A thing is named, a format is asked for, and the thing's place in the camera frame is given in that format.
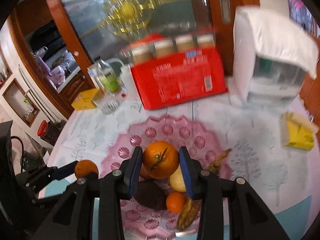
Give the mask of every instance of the dark fruit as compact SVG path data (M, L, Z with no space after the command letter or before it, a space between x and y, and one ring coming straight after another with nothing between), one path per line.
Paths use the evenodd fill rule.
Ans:
M150 180L139 181L135 200L147 208L154 210L166 210L166 194L162 188Z

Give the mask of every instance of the teal tablecloth corner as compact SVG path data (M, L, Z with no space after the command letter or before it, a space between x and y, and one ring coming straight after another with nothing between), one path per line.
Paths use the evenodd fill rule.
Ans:
M60 181L54 180L46 190L45 197L60 194L66 190L70 183L63 179ZM276 214L277 220L280 222L284 230L287 232L290 240L300 240L307 226L312 196L309 196L300 203ZM92 221L92 240L98 240L98 214L99 214L99 199L94 200L93 221ZM184 237L176 237L179 240L196 240L197 234ZM224 226L224 240L229 240L229 226Z

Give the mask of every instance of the table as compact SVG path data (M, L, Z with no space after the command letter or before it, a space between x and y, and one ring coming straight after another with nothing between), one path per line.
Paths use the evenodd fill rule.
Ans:
M306 115L298 98L288 108ZM320 154L317 144L309 152L281 145L279 119L284 111L284 108L240 104L236 96L224 94L156 111L143 109L139 100L128 100L114 115L103 115L98 109L73 112L48 166L60 167L74 160L90 159L101 171L100 162L107 156L108 147L132 123L143 122L149 116L184 115L215 130L223 149L233 149L228 160L234 170L231 179L244 177L276 215L290 239L299 240L320 210ZM63 192L75 179L72 175L52 182L40 192L40 197ZM225 239L228 239L226 207L224 214ZM97 219L95 215L93 239L97 239ZM196 239L196 235L183 238L186 239Z

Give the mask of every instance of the barcode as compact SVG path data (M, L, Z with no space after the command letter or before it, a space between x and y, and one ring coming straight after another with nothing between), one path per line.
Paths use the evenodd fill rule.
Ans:
M212 79L211 76L206 76L204 77L204 87L205 87L205 91L212 91Z

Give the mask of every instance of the white bottle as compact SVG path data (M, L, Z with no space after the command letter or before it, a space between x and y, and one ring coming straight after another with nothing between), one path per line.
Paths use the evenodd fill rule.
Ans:
M130 70L130 65L125 65L121 67L121 74L120 78L127 89L127 99L139 99L139 94L136 88L136 85L134 83L132 73Z

